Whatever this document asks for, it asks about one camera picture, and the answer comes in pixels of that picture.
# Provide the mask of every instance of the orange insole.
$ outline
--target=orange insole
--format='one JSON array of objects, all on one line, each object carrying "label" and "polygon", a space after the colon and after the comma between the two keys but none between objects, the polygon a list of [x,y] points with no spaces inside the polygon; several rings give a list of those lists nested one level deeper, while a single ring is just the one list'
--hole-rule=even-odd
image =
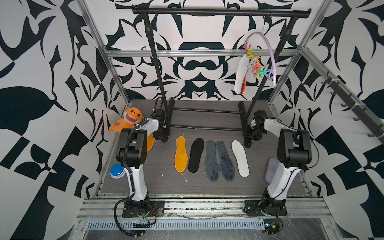
[{"label": "orange insole", "polygon": [[155,138],[153,137],[153,133],[151,133],[147,137],[147,151],[152,149],[154,143],[155,143]]},{"label": "orange insole", "polygon": [[185,138],[180,136],[176,138],[175,168],[178,172],[183,172],[187,166],[188,155],[185,149]]}]

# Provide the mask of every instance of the patterned wallpaper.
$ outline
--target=patterned wallpaper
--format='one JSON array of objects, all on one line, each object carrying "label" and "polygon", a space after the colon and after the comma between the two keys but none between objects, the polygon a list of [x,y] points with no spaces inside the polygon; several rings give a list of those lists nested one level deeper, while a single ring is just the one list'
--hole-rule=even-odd
[{"label": "patterned wallpaper", "polygon": [[0,238],[57,239],[125,105],[75,1],[0,2],[0,96]]},{"label": "patterned wallpaper", "polygon": [[[158,8],[215,9],[312,9],[307,19],[299,19],[285,48],[296,48],[309,27],[319,0],[86,0],[106,47],[110,50],[149,50],[141,15],[127,9],[131,5]],[[159,50],[239,49],[246,37],[262,31],[276,48],[289,18],[247,16],[190,16],[150,14],[154,39]],[[266,49],[260,36],[252,36],[253,48]],[[266,64],[267,56],[262,63]],[[252,99],[261,78],[247,78],[243,95],[236,94],[234,80],[240,57],[161,57],[162,77],[167,98],[177,99]],[[288,64],[288,57],[278,59],[278,76]],[[131,99],[153,99],[160,94],[150,58],[115,59],[117,72]],[[260,96],[268,99],[272,84],[266,84]]]},{"label": "patterned wallpaper", "polygon": [[[308,45],[379,118],[384,119],[384,4],[336,0]],[[274,101],[279,118],[314,139],[306,171],[345,237],[384,237],[384,146],[302,57]]]}]

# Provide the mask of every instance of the white insole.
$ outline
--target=white insole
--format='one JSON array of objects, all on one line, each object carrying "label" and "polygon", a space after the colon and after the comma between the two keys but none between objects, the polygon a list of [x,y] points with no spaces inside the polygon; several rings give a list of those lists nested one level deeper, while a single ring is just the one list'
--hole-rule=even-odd
[{"label": "white insole", "polygon": [[244,54],[239,62],[239,67],[237,68],[236,80],[235,80],[235,93],[241,93],[241,86],[243,85],[245,74],[248,71],[249,59],[246,54]]},{"label": "white insole", "polygon": [[240,176],[248,177],[248,162],[243,145],[239,141],[234,140],[232,142],[232,151],[236,157],[237,167],[239,169]]}]

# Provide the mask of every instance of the wooden table surface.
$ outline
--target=wooden table surface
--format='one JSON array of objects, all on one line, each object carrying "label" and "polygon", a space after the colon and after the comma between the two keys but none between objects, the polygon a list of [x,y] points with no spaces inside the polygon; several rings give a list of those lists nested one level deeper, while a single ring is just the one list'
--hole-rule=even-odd
[{"label": "wooden table surface", "polygon": [[[179,108],[226,109],[237,111],[237,105],[238,101],[175,100],[175,107]],[[247,109],[250,102],[245,101],[244,105]],[[132,106],[140,108],[146,117],[152,113],[154,100],[134,100]],[[267,101],[257,101],[253,111],[257,110],[265,110],[268,116],[272,116]],[[190,111],[173,111],[172,124],[241,128],[239,114]],[[199,170],[196,173],[189,172],[188,166],[183,172],[184,176],[177,172],[174,158],[176,153],[176,138],[178,136],[185,137],[188,157],[190,156],[191,145],[196,138],[200,137],[204,142],[208,140],[225,142],[229,156],[235,166],[235,179],[233,182],[225,181],[221,173],[217,182],[208,180],[204,169],[205,148],[201,156]],[[265,187],[268,186],[264,181],[267,160],[270,157],[276,157],[278,137],[271,133],[263,134],[262,140],[257,142],[252,141],[252,147],[245,148],[249,166],[248,177],[241,177],[238,173],[236,158],[231,147],[233,140],[238,140],[241,144],[244,144],[242,132],[171,128],[168,142],[162,143],[161,141],[155,141],[144,163],[144,178],[149,193],[175,195],[261,195]],[[115,154],[113,154],[109,168],[116,163]],[[124,176],[121,179],[113,179],[108,170],[103,187],[101,188],[101,193],[127,194],[128,192],[127,177]],[[307,195],[299,175],[294,179],[288,195]]]}]

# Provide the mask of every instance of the blue lid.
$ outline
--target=blue lid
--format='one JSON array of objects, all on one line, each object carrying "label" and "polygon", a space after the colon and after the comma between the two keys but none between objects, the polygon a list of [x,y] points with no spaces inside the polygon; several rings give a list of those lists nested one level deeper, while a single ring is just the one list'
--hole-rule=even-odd
[{"label": "blue lid", "polygon": [[115,179],[119,179],[122,176],[124,176],[125,171],[120,163],[116,163],[115,165],[112,166],[110,173],[111,173],[111,177]]}]

